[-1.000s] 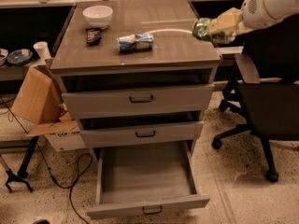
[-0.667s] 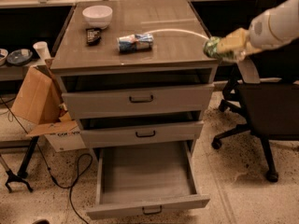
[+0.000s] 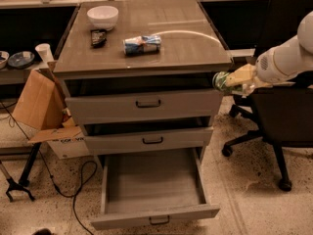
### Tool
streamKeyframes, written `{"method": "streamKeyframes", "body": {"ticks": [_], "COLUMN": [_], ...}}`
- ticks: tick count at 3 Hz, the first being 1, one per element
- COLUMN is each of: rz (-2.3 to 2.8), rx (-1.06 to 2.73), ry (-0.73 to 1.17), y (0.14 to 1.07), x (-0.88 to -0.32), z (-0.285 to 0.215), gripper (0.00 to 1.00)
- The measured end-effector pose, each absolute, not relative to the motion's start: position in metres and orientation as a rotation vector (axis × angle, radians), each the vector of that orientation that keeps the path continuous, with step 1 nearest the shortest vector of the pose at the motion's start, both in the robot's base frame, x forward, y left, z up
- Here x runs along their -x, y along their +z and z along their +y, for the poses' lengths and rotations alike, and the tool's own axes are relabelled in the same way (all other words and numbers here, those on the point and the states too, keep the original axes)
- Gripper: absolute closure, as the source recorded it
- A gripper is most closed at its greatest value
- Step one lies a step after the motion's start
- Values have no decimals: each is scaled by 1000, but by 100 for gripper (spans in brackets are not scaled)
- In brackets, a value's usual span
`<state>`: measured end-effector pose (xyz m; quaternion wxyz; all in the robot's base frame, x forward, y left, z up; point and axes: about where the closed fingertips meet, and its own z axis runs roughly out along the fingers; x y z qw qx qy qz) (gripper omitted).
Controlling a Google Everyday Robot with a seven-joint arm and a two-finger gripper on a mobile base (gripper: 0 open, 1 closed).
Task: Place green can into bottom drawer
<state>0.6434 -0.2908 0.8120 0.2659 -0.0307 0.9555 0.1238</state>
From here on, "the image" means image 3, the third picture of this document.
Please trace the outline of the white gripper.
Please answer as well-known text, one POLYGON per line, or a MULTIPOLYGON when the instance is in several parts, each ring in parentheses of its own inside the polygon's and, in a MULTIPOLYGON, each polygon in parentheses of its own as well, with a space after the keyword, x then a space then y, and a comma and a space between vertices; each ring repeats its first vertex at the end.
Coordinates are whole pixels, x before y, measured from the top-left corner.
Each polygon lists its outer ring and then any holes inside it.
POLYGON ((245 96, 250 95, 255 89, 271 87, 271 83, 283 82, 291 79, 293 74, 286 74, 275 62, 277 47, 273 47, 262 53, 256 60, 255 66, 246 64, 234 72, 231 72, 226 78, 226 85, 242 86, 242 92, 245 96))

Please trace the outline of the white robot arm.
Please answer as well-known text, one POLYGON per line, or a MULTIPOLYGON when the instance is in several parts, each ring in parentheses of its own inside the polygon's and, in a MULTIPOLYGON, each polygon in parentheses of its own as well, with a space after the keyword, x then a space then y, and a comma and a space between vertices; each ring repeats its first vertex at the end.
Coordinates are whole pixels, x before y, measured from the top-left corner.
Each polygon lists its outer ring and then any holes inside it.
POLYGON ((261 54, 254 65, 228 74, 225 86, 248 95, 256 88, 286 82, 305 71, 313 71, 313 12, 300 22, 296 36, 261 54))

